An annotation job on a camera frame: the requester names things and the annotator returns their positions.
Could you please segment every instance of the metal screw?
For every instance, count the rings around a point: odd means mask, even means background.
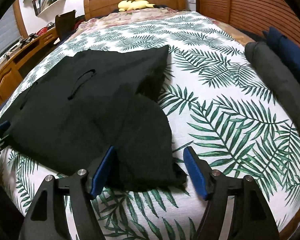
[[[253,181],[253,177],[251,175],[246,175],[245,177],[247,181]]]
[[[50,180],[52,180],[52,178],[53,178],[53,176],[52,175],[48,175],[48,176],[46,176],[45,177],[45,181],[50,181]]]
[[[221,171],[219,171],[219,170],[212,170],[211,173],[212,173],[214,176],[220,176]]]
[[[78,175],[82,176],[84,174],[86,174],[86,170],[85,169],[81,169],[81,170],[78,170]]]

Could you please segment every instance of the yellow plush toy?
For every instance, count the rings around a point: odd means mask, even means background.
[[[149,3],[145,0],[124,0],[118,4],[118,8],[120,12],[144,9],[144,8],[153,8],[154,4]]]

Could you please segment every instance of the window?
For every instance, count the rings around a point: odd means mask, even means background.
[[[21,38],[11,6],[0,20],[0,57]]]

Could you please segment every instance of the leaf pattern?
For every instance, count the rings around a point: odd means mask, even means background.
[[[191,145],[228,176],[252,175],[268,201],[275,196],[277,205],[288,207],[274,212],[283,228],[300,207],[298,131],[246,61],[243,47],[196,12],[82,33],[42,60],[0,114],[63,57],[87,49],[124,53],[164,45],[169,45],[169,56],[158,103],[170,122],[174,161],[185,169],[182,151]],[[63,177],[13,149],[1,154],[0,173],[23,214],[46,175]],[[104,188],[91,203],[109,239],[194,239],[201,218],[189,205],[198,205],[201,213],[204,208],[192,192],[191,183],[148,192]],[[65,207],[72,214],[68,196]],[[72,239],[78,239],[74,225],[69,228]]]

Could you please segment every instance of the blue pad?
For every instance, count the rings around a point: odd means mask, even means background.
[[[192,157],[192,155],[187,147],[183,150],[183,161],[189,172],[189,175],[190,175],[190,178],[194,185],[195,191],[204,200],[207,200],[208,193],[206,191],[206,181],[205,181],[204,176],[201,173],[198,165],[196,164],[195,159]]]
[[[92,186],[90,195],[95,199],[98,195],[102,193],[103,187],[107,181],[108,175],[111,170],[112,162],[114,159],[115,150],[114,147],[111,146],[106,156],[103,158],[99,168],[97,169],[96,173],[92,179]]]

